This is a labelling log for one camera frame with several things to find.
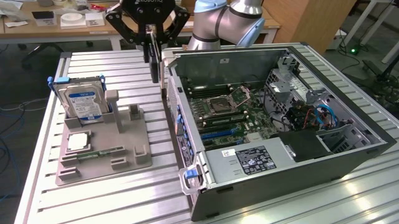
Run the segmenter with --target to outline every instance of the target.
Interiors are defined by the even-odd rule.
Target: floor
[[[360,18],[360,14],[348,18],[342,28],[349,31]],[[358,31],[356,37],[360,38],[365,29],[373,23],[368,20]],[[399,34],[381,27],[377,34],[369,42],[369,52],[362,51],[357,58],[360,60],[368,59],[377,63],[377,65],[385,69],[386,65],[381,63],[385,55],[399,40]],[[354,40],[349,44],[349,48],[357,43]],[[105,51],[111,50],[111,43],[109,41],[95,41],[94,47],[87,47],[86,42],[62,43],[61,47],[70,52],[89,52],[89,51]],[[0,105],[26,102],[38,98],[46,98],[50,94],[47,86],[47,77],[54,76],[58,67],[59,53],[54,49],[43,51],[31,61],[33,70],[23,70],[19,61],[25,55],[37,47],[37,44],[29,44],[27,50],[21,50],[17,45],[10,45],[7,51],[0,54]],[[357,63],[354,59],[345,57],[337,51],[328,51],[325,53],[328,60],[342,69],[346,66]],[[396,67],[396,73],[399,72],[399,67]],[[346,73],[358,77],[366,77],[366,72],[362,70],[362,66],[354,66],[346,70]],[[41,108],[46,106],[46,101],[39,101],[27,106],[27,109]],[[11,111],[13,116],[19,116],[21,110]],[[5,194],[13,192],[11,197],[0,201],[0,224],[14,223],[21,194],[23,191],[25,180],[29,175],[29,168],[31,158],[35,150],[37,139],[39,135],[45,110],[26,112],[25,114],[25,126],[13,136],[6,138],[6,142],[10,150],[13,150],[17,158],[17,164],[21,170],[21,187],[17,188],[17,172],[10,165],[0,174],[0,198]],[[2,116],[0,114],[0,129],[3,130],[14,120]],[[0,159],[0,170],[6,165],[7,159]]]

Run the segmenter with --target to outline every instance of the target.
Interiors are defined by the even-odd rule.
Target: hard drive
[[[103,121],[103,114],[111,111],[105,98],[105,76],[89,78],[61,77],[50,88],[62,101],[69,118],[79,118],[82,124]]]

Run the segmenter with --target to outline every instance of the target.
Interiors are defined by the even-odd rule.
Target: blue cable
[[[9,138],[10,136],[13,136],[17,132],[21,131],[21,129],[23,128],[25,124],[26,124],[26,120],[23,117],[21,116],[17,116],[17,115],[11,115],[11,114],[5,114],[5,113],[0,113],[2,116],[5,117],[9,117],[9,118],[19,118],[21,119],[21,123],[19,123],[19,127],[18,129],[15,129],[11,133],[9,133],[6,136],[0,136],[0,138],[6,139]]]
[[[18,185],[17,185],[15,189],[6,196],[3,196],[3,198],[0,198],[0,203],[9,197],[9,195],[13,195],[15,193],[15,191],[18,191],[19,188],[21,188],[21,173],[19,173],[19,167],[18,167],[18,163],[15,161],[14,153],[10,151],[9,148],[6,148],[6,152],[9,152],[9,155],[10,155],[10,158],[11,158],[11,162],[13,162],[13,166],[14,166],[15,171],[17,171]]]
[[[318,122],[320,122],[321,124],[325,124],[325,122],[324,122],[322,119],[320,118],[320,111],[318,111],[318,108],[325,108],[326,110],[329,110],[329,112],[330,112],[330,114],[332,114],[332,117],[333,117],[333,119],[334,119],[334,121],[336,121],[336,126],[337,126],[337,125],[338,125],[338,120],[337,120],[337,116],[336,116],[336,114],[334,114],[334,110],[332,109],[330,106],[328,106],[328,105],[325,105],[325,104],[318,105],[317,108],[314,109],[314,113],[316,113],[316,115],[317,115]]]

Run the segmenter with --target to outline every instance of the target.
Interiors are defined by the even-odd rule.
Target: workbench
[[[309,46],[295,43],[273,46],[294,46],[373,120],[399,139],[399,121]],[[300,69],[310,86],[321,86],[308,69]],[[137,50],[73,53],[61,59],[57,78],[101,74],[106,76],[107,89],[119,90],[121,110],[130,104],[141,104],[145,110],[153,166],[59,187],[55,173],[66,112],[51,93],[15,223],[190,224],[190,204],[179,184],[161,88],[151,81],[143,53]],[[342,179],[198,223],[356,224],[372,220],[390,223],[399,219],[398,173],[399,144],[396,144]]]
[[[97,3],[102,6],[110,7],[117,2]],[[38,2],[25,2],[22,11],[30,18],[29,25],[19,27],[7,27],[6,22],[11,22],[9,17],[0,19],[0,44],[17,44],[17,43],[47,43],[47,42],[74,42],[74,41],[97,41],[110,40],[113,50],[121,50],[122,36],[106,20],[106,26],[87,27],[78,29],[62,29],[61,28],[61,15],[58,15],[57,26],[39,27],[35,23],[33,12],[35,11],[53,11],[61,9],[62,6],[42,7]],[[263,18],[266,19],[265,29],[261,32],[265,37],[263,43],[273,43],[281,24],[273,19],[266,9],[263,9]],[[127,26],[138,32],[138,24],[127,16],[123,17],[123,21]],[[163,24],[165,29],[173,22],[171,17]],[[193,27],[187,27],[179,33],[179,36],[193,36]]]

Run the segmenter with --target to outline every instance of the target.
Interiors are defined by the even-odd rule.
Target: aluminum extrusion table
[[[291,45],[392,136],[399,139],[399,121],[393,115],[310,47]],[[321,85],[306,68],[301,70],[309,84],[313,87]],[[181,190],[161,88],[151,82],[143,53],[137,50],[74,53],[61,59],[58,77],[101,74],[106,76],[107,88],[119,90],[121,108],[139,103],[145,109],[154,165],[59,187],[55,173],[65,109],[51,93],[15,223],[190,224],[190,205]],[[398,174],[399,144],[342,179],[198,223],[392,223],[399,220]]]

